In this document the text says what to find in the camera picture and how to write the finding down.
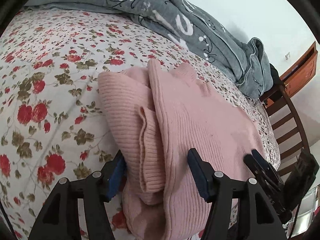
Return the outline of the brown wooden door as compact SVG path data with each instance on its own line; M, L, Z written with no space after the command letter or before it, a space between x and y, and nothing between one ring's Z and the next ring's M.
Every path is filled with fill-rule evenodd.
M279 76L284 83L283 87L289 98L296 95L316 75L317 57L316 42L313 42L308 50L285 73ZM270 97L263 96L266 109L282 97L278 89L279 86L273 84L272 89L267 92Z

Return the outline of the black garment on rail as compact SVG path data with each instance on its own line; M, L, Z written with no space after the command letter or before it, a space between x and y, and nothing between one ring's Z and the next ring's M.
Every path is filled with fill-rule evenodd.
M270 64L270 70L271 70L271 76L272 76L273 83L275 85L282 85L283 86L284 83L280 79L278 71L276 70L276 68L272 64Z

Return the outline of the grey patterned quilt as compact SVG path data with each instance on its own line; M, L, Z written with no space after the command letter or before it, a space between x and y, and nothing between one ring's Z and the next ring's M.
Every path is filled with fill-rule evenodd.
M240 42L210 14L187 0L29 0L25 7L124 14L212 63L252 100L273 86L263 43L255 37Z

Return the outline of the white wall switch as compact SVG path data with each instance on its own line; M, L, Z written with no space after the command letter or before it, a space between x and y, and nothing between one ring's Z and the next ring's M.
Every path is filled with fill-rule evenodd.
M290 52L288 52L288 53L285 55L285 59L286 59L286 60L289 60L290 57L291 57Z

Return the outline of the pink knit sweater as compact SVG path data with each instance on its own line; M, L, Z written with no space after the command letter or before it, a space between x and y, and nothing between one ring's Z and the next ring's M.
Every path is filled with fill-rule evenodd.
M210 205L199 195L188 151L229 178L247 180L244 155L263 143L255 123L186 63L98 76L107 123L127 165L123 211L137 239L186 239L204 229Z

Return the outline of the floral bed sheet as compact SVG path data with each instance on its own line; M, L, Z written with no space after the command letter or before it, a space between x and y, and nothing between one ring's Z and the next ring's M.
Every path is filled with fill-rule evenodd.
M145 67L191 64L255 122L265 158L280 165L279 147L259 102L247 100L216 67L118 15L74 10L20 12L1 36L1 204L16 239L27 239L60 178L101 169L117 146L100 107L97 77Z

